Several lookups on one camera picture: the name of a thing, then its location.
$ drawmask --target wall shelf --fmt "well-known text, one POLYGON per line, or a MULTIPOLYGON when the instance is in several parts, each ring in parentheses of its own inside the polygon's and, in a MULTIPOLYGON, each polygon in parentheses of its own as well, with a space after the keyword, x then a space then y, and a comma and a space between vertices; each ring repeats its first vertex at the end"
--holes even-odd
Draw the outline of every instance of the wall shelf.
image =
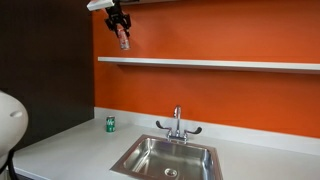
POLYGON ((98 61, 114 63, 118 65, 133 65, 133 66, 320 74, 320 64, 316 64, 316 63, 280 63, 280 62, 187 60, 187 59, 180 60, 180 59, 119 58, 119 57, 98 57, 98 61))

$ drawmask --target stainless steel sink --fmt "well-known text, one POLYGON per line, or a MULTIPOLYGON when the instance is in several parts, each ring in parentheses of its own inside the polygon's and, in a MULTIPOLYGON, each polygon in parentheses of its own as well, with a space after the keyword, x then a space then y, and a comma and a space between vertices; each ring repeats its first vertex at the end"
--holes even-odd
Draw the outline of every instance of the stainless steel sink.
POLYGON ((149 135, 142 135, 111 170, 147 180, 222 180, 215 148, 149 135))

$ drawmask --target white countertop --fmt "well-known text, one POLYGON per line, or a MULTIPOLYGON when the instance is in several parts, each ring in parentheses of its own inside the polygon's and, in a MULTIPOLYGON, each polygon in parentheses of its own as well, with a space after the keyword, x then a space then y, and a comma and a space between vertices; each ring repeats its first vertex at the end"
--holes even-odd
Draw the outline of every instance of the white countertop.
MULTIPOLYGON (((33 179, 127 180, 109 169, 142 135, 164 137, 166 131, 93 119, 16 152, 16 172, 33 179)), ((320 156, 191 136, 189 142, 217 149, 224 180, 319 180, 320 156)))

